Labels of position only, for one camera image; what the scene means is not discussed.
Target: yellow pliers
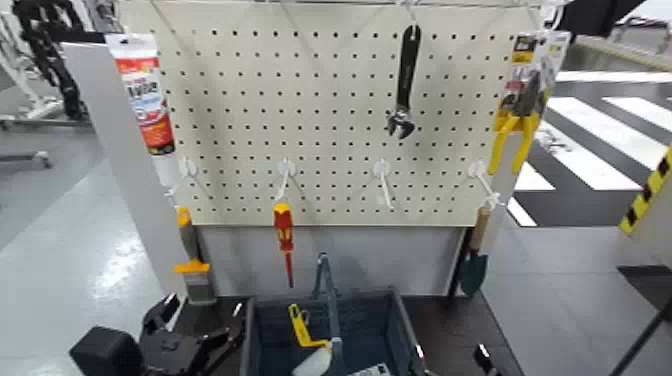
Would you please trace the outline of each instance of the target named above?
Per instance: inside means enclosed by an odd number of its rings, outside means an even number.
[[[509,133],[514,130],[523,131],[523,143],[518,148],[518,152],[516,152],[516,156],[513,159],[511,173],[517,174],[523,167],[523,162],[527,158],[527,154],[530,152],[530,147],[534,141],[534,132],[539,127],[539,114],[534,111],[537,98],[540,94],[541,81],[539,76],[539,72],[534,73],[526,85],[524,92],[520,94],[516,103],[513,104],[511,115],[506,119],[504,125],[497,130],[495,144],[492,147],[492,157],[490,157],[490,164],[488,165],[488,174],[494,175],[497,173],[499,162],[502,159],[504,144],[509,137]]]
[[[308,327],[306,327],[306,322],[303,320],[303,312],[299,309],[299,306],[296,304],[291,304],[289,307],[289,318],[292,320],[292,326],[294,327],[294,333],[296,334],[296,339],[299,341],[299,346],[301,347],[321,347],[329,346],[329,341],[326,339],[314,340],[310,337],[308,333]]]

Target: plastic storage bin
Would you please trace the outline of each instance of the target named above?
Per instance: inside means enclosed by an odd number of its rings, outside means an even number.
[[[318,266],[311,297],[249,300],[240,374],[291,375],[297,365],[317,350],[301,348],[297,343],[288,312],[288,306],[296,303],[301,310],[310,313],[307,326],[313,339],[333,341],[339,335],[342,339],[342,346],[333,348],[327,375],[346,376],[379,363],[385,363],[394,376],[422,375],[426,368],[424,359],[418,354],[419,346],[397,291],[387,289],[337,295],[330,288],[328,262],[324,264],[324,273],[320,271],[322,265]],[[318,294],[321,274],[327,282],[326,295]],[[336,309],[332,317],[337,321],[333,322],[338,325],[330,325],[330,293],[334,298],[331,307]]]

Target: pliers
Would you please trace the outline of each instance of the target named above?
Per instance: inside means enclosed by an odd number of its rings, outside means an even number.
[[[538,103],[543,106],[544,102],[544,93],[540,90],[540,76],[539,71],[533,73],[532,78],[525,85],[523,92],[518,95],[511,109],[511,114],[506,119],[504,125],[497,129],[497,137],[495,138],[495,145],[492,147],[488,174],[494,175],[497,173],[499,162],[502,159],[502,150],[504,149],[507,137],[509,137],[509,133],[513,130],[522,129],[523,143],[518,148],[518,152],[516,152],[516,156],[513,159],[513,165],[511,166],[511,173],[518,174],[520,172],[532,146],[532,141],[534,141],[534,132],[539,127],[539,113],[541,111],[537,111],[535,114],[535,106]],[[510,97],[507,97],[504,101],[506,102],[510,99]]]

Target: white pegboard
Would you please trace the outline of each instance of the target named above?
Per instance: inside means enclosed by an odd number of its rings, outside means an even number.
[[[470,226],[521,7],[418,6],[411,95],[416,131],[383,128],[393,108],[405,8],[355,4],[122,2],[156,35],[178,153],[199,168],[178,190],[196,224],[271,225],[288,158],[297,225]],[[381,204],[384,158],[394,209]]]

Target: screwdriver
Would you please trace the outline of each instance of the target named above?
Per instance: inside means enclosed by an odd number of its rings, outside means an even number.
[[[275,216],[274,227],[280,241],[280,251],[285,254],[285,268],[287,270],[287,279],[289,287],[294,288],[294,275],[292,273],[292,251],[294,242],[292,241],[292,212],[287,202],[278,202],[273,206]]]

